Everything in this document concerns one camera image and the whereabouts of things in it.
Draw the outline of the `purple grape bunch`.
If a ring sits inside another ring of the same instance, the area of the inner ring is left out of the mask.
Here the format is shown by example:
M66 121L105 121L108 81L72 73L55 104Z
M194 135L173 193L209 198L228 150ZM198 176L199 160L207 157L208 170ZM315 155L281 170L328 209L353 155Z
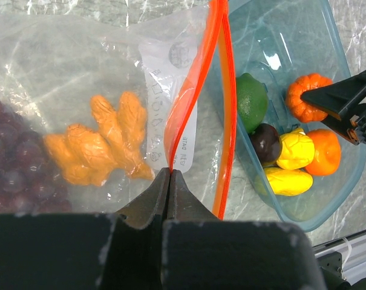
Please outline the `purple grape bunch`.
M0 213L71 211L67 183L41 134L0 101Z

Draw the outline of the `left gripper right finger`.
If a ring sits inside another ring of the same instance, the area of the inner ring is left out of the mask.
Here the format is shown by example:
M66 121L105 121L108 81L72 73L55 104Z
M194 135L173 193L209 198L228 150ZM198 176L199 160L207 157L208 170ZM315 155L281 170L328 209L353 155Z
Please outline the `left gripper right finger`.
M218 220L189 190L183 174L173 170L169 182L167 218L178 221Z

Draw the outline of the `orange tangerine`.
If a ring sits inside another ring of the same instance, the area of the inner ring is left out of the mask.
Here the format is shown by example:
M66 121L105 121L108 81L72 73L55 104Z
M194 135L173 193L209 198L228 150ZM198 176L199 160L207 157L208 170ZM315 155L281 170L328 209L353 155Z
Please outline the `orange tangerine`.
M334 174L341 162L341 145L336 134L329 129L316 129L307 133L315 145L313 161L305 170L315 176Z

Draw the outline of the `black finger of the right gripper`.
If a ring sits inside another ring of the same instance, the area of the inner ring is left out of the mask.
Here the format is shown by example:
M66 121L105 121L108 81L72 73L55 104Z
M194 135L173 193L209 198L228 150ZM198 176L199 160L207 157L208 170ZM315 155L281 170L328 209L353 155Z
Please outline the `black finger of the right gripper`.
M322 121L354 145L366 144L366 70L301 94L301 100L325 112Z

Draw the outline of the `yellow lemon piece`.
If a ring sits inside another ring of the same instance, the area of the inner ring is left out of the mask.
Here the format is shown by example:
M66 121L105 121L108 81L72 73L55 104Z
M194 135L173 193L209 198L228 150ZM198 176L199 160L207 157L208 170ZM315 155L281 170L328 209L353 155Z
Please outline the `yellow lemon piece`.
M280 136L282 151L276 164L286 170L301 169L309 165L315 156L313 140L299 127Z

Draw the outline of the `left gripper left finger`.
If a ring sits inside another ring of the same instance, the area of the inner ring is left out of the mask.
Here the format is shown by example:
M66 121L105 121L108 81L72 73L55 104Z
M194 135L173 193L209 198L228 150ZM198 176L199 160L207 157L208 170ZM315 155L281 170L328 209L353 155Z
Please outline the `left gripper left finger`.
M116 214L137 230L146 228L157 216L163 216L168 201L170 171L163 168L151 185Z

